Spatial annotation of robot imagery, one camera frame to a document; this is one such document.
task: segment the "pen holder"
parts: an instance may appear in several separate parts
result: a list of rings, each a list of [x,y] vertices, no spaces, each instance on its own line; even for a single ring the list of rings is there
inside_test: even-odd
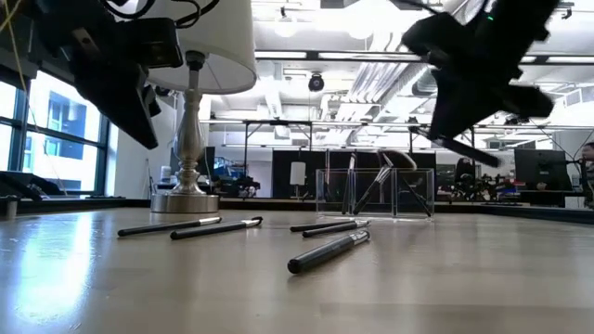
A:
[[[321,216],[433,217],[433,169],[325,169],[316,171]]]

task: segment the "person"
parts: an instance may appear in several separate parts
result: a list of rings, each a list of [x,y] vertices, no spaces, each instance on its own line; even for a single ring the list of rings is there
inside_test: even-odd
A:
[[[586,166],[586,170],[582,171],[585,174],[583,181],[585,185],[582,185],[586,197],[584,205],[594,210],[594,142],[589,142],[582,147],[582,159],[584,160],[582,166]]]

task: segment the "desk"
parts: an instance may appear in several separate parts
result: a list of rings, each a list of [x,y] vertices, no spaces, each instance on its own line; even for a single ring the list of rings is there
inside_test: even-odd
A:
[[[336,238],[289,232],[314,212],[221,213],[264,221],[174,242],[117,239],[118,229],[165,220],[149,209],[3,223],[0,332],[594,332],[591,226],[481,214],[372,222],[369,244],[292,276],[292,256]]]

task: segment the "wire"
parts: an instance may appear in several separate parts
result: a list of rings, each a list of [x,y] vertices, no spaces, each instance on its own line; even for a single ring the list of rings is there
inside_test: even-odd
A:
[[[177,29],[187,29],[187,28],[194,26],[194,24],[196,24],[196,22],[198,22],[198,20],[200,19],[200,16],[202,16],[202,11],[200,9],[200,5],[198,5],[198,3],[195,0],[172,0],[172,1],[180,2],[180,3],[189,3],[189,4],[192,4],[196,8],[196,11],[194,11],[192,14],[186,15],[183,18],[177,19],[175,21],[175,27]]]
[[[110,3],[108,2],[108,0],[99,0],[99,1],[100,1],[101,5],[103,5],[111,14],[113,14],[119,18],[122,18],[122,19],[140,19],[149,12],[149,10],[153,7],[153,5],[155,5],[155,0],[147,0],[147,3],[140,10],[138,10],[136,13],[126,14],[126,13],[122,13],[118,9],[111,6]]]
[[[6,19],[2,24],[0,24],[0,33],[4,30],[8,23],[12,20],[12,17],[17,14],[17,9],[19,9],[20,2],[22,0],[17,0],[15,7],[12,9],[11,12],[8,12],[8,0],[5,0],[5,8],[6,8]]]
[[[175,21],[175,27],[177,29],[187,29],[187,28],[191,28],[192,26],[194,26],[194,24],[196,24],[196,22],[198,22],[198,20],[202,16],[208,14],[211,10],[213,10],[216,7],[216,5],[219,4],[220,0],[212,0],[208,5],[206,5],[204,7],[200,7],[200,5],[198,5],[198,3],[196,3],[195,0],[172,0],[172,1],[190,3],[196,7],[196,11],[194,13],[186,15],[183,18],[177,19]]]
[[[29,91],[27,89],[27,84],[25,83],[25,78],[22,74],[22,67],[20,66],[19,50],[17,48],[17,39],[15,38],[15,34],[12,29],[12,23],[10,21],[10,19],[12,18],[12,15],[14,15],[14,13],[17,12],[19,3],[20,3],[20,1],[17,1],[12,12],[9,12],[8,1],[5,1],[6,20],[0,26],[0,32],[2,31],[2,29],[4,29],[4,27],[6,25],[8,25],[8,31],[10,32],[10,42],[12,43],[12,52],[15,54],[15,61],[17,62],[17,70],[19,72],[20,84],[22,85],[22,90],[25,93],[26,106],[27,106],[27,109],[31,111],[31,116],[32,116],[32,120],[33,120],[33,126],[35,127],[35,132],[40,134],[41,132],[39,131],[39,127],[37,127],[37,121],[35,120],[35,113],[33,112],[33,110],[31,109],[31,106],[30,106]],[[62,188],[62,191],[64,191],[64,195],[68,196],[68,191],[66,190],[66,187],[62,183],[62,180],[59,178],[58,171],[56,171],[56,167],[54,166],[54,163],[52,162],[51,158],[49,157],[49,154],[47,154],[46,145],[47,145],[47,143],[44,141],[44,154],[48,157],[49,164],[52,168],[52,171],[56,175],[56,178],[58,179],[59,186]]]
[[[206,15],[208,14],[208,12],[210,12],[211,10],[213,10],[216,5],[219,4],[219,0],[213,0],[211,1],[208,5],[204,6],[203,9],[200,10],[200,15]]]
[[[403,3],[403,4],[415,6],[417,8],[422,8],[422,9],[428,10],[432,14],[439,14],[439,12],[437,10],[427,6],[426,4],[416,2],[415,0],[390,0],[390,2],[392,2],[394,5],[396,5],[396,3]]]

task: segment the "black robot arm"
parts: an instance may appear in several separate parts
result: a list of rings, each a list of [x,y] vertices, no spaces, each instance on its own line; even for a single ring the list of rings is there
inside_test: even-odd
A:
[[[149,69],[183,65],[172,19],[118,22],[99,0],[32,0],[24,14],[50,54],[66,56],[82,97],[144,147],[158,146],[150,118],[160,108],[146,80]]]
[[[534,41],[549,36],[545,25],[560,0],[498,0],[462,25],[449,13],[421,19],[403,35],[410,51],[436,68],[438,93],[430,140],[489,165],[475,149],[454,141],[456,135],[504,110],[523,118],[548,117],[553,103],[536,87],[510,84],[519,79],[520,61]]]

